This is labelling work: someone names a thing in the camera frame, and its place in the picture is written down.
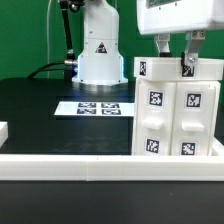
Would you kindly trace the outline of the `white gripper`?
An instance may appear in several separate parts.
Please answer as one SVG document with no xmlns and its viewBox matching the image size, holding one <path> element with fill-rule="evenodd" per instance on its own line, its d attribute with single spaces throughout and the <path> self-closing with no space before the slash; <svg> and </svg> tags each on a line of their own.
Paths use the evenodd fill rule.
<svg viewBox="0 0 224 224">
<path fill-rule="evenodd" d="M 224 0 L 136 0 L 142 35 L 154 35 L 159 57 L 171 57 L 171 33 L 186 33 L 183 64 L 195 66 L 207 30 L 224 29 Z"/>
</svg>

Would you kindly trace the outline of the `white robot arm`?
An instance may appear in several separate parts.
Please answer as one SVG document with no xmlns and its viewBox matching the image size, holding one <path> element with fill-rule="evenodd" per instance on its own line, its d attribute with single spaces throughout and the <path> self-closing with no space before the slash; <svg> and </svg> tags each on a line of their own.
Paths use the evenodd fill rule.
<svg viewBox="0 0 224 224">
<path fill-rule="evenodd" d="M 136 0 L 137 26 L 142 35 L 153 35 L 158 62 L 171 63 L 168 39 L 187 35 L 188 45 L 178 66 L 183 77 L 196 76 L 198 52 L 208 30 L 224 30 L 224 0 Z M 84 49 L 78 56 L 76 82 L 112 86 L 128 81 L 118 51 L 119 14 L 106 0 L 87 0 L 84 6 Z"/>
</svg>

